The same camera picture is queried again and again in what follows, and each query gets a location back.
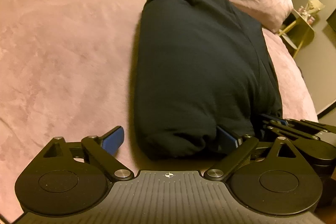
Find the gray ribbed plate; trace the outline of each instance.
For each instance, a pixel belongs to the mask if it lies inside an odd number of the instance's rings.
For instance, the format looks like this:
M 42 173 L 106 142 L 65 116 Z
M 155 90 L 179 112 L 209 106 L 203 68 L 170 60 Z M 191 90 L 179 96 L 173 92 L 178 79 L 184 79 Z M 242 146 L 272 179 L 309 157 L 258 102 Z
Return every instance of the gray ribbed plate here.
M 312 213 L 288 218 L 264 216 L 239 204 L 226 185 L 197 171 L 141 171 L 117 182 L 94 208 L 69 217 L 25 214 L 17 224 L 318 224 Z

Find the crosshair symbol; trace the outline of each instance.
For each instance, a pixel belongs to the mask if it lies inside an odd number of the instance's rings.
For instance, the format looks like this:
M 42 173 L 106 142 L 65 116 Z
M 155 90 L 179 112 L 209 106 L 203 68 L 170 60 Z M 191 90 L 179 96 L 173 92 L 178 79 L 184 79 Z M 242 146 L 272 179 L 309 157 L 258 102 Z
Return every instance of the crosshair symbol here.
M 172 173 L 167 173 L 167 174 L 165 174 L 164 176 L 166 176 L 167 178 L 172 178 L 173 176 L 175 176 L 174 174 L 172 174 Z

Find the triangular cutout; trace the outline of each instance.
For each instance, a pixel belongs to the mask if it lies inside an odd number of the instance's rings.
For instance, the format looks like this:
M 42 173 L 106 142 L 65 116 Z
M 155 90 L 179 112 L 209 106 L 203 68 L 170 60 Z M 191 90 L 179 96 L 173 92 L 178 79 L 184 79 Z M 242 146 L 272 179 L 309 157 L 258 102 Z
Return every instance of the triangular cutout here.
M 284 157 L 284 158 L 296 158 L 296 155 L 294 152 L 289 148 L 289 146 L 285 143 L 283 143 L 280 147 L 278 157 Z
M 44 158 L 54 158 L 54 157 L 62 157 L 62 149 L 59 143 L 54 143 L 49 150 L 44 154 Z

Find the folded clothing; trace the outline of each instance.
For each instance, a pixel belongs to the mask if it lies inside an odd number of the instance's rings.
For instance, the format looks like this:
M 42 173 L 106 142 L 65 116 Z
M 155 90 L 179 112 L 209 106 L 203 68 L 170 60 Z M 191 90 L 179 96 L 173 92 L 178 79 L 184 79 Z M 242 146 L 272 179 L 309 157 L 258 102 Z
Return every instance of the folded clothing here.
M 253 135 L 258 114 L 282 116 L 261 24 L 228 0 L 147 0 L 134 100 L 151 159 L 220 147 L 216 126 Z

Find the pink bedspread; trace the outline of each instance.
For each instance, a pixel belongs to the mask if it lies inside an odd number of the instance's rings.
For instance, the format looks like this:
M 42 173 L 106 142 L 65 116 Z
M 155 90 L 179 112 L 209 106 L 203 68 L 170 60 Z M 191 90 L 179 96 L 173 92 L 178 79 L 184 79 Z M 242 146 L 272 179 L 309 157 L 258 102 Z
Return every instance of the pink bedspread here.
M 21 214 L 16 178 L 54 136 L 79 141 L 122 125 L 117 159 L 139 169 L 206 169 L 211 162 L 150 162 L 132 130 L 132 63 L 146 0 L 0 0 L 0 213 Z M 231 0 L 276 30 L 290 0 Z M 281 39 L 263 29 L 284 117 L 316 121 L 300 71 Z

